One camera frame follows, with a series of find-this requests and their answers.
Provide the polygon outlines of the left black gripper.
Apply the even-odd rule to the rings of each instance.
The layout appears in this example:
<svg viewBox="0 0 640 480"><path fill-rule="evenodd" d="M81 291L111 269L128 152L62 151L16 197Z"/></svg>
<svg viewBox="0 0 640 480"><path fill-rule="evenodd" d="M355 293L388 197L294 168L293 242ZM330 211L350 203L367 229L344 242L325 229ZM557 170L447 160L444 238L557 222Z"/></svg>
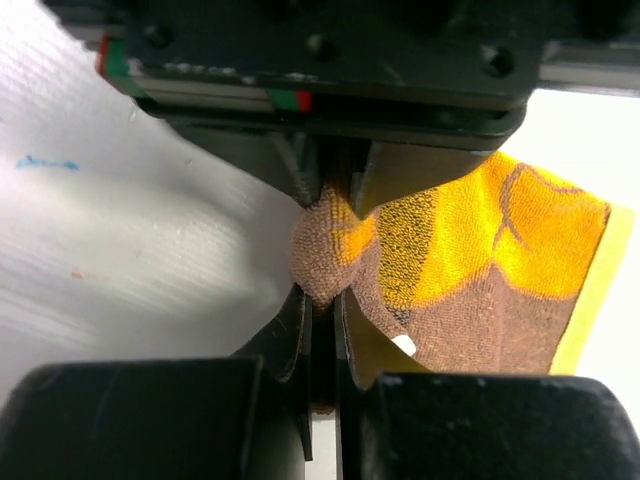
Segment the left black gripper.
<svg viewBox="0 0 640 480"><path fill-rule="evenodd" d="M315 138L218 129L370 139L352 143L360 219L476 170L520 127L538 87L639 86L635 1L47 7L146 113L304 208L320 195Z"/></svg>

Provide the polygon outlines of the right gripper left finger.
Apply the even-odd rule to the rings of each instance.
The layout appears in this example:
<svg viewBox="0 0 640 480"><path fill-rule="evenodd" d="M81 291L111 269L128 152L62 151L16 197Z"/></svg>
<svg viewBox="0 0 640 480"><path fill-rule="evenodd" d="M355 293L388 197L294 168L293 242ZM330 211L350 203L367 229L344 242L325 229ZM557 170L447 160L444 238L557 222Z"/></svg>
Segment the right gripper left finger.
<svg viewBox="0 0 640 480"><path fill-rule="evenodd" d="M258 356L291 404L304 458L311 460L311 339L312 302L293 285L279 312L234 356Z"/></svg>

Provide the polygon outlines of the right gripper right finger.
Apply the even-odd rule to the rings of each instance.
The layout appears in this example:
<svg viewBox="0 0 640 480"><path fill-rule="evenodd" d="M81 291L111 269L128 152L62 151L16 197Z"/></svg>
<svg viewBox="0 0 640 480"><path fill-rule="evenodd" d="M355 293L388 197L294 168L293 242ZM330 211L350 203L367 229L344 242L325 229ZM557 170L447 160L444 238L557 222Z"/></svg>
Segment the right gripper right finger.
<svg viewBox="0 0 640 480"><path fill-rule="evenodd" d="M334 302L334 331L337 477L392 479L397 459L384 382L428 370L367 318L350 289Z"/></svg>

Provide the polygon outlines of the yellow brown towel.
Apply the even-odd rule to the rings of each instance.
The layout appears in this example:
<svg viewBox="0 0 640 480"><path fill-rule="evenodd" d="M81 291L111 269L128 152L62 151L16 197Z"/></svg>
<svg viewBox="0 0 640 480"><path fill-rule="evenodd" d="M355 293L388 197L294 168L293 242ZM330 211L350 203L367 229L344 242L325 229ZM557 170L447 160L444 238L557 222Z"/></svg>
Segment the yellow brown towel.
<svg viewBox="0 0 640 480"><path fill-rule="evenodd" d="M429 370L572 375L634 213L501 152L460 179L356 217L332 183L299 218L294 281L326 310L351 289Z"/></svg>

